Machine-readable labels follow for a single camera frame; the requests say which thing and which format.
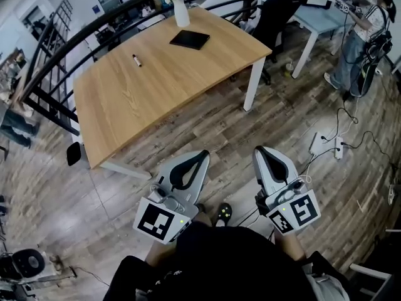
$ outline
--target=shoe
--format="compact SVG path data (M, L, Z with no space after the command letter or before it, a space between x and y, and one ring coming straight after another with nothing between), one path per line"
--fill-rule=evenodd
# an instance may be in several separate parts
M221 203L217 209L217 221L221 219L227 226L228 221L231 219L231 216L232 216L231 205L228 203Z
M338 87L337 87L337 86L334 86L334 84L331 82L330 74L329 74L329 73L325 73L325 74L323 75L323 77L325 78L325 80L326 80L335 90L338 90Z
M36 123L36 125L33 127L32 136L36 136L38 134L39 128L40 128L40 123Z
M391 206L393 204L394 198L395 198L394 185L390 185L390 188L388 189L388 196L387 196L388 205Z

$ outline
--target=desk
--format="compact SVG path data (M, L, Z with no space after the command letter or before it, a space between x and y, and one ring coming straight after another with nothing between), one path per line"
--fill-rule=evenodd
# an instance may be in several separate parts
M201 50L169 44L181 30L171 17L131 37L75 80L76 112L91 168L107 168L106 160L149 127L253 64L244 103L245 110L251 108L271 50L205 9L192 8L189 16L185 29L211 36Z
M258 4L262 4L265 1L266 0L258 0ZM306 63L319 34L344 27L345 13L334 7L334 4L331 4L330 9L300 6L294 14L294 19L311 32L301 58L292 74L293 78L297 78ZM351 17L348 17L346 24L352 23L354 22Z

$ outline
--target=sneaker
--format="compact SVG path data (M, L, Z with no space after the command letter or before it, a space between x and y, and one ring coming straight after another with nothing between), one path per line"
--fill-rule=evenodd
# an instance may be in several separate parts
M329 73L325 73L325 74L323 75L323 77L325 78L325 80L326 80L334 89L338 90L338 87L335 86L335 85L331 82L330 74L329 74Z
M394 198L395 198L394 185L390 185L390 188L388 189L388 196L387 196L388 205L391 206L393 204Z

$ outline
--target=backpack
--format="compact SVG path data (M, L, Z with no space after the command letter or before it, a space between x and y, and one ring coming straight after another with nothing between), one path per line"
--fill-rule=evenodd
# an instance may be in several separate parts
M389 22L388 19L382 9L382 7L377 6L380 12L382 13L384 20L384 28L379 32L375 33L368 43L366 43L365 53L370 61L381 59L387 53L390 52L393 44L391 42L392 36L390 31L388 30Z

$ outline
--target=black shoe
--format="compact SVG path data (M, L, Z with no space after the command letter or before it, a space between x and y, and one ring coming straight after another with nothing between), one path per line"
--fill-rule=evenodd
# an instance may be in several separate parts
M217 209L217 221L221 219L227 226L228 221L231 219L231 216L232 216L231 205L228 203L221 203L219 205L219 208Z
M36 125L32 128L32 136L36 136L39 132L40 123L36 123Z

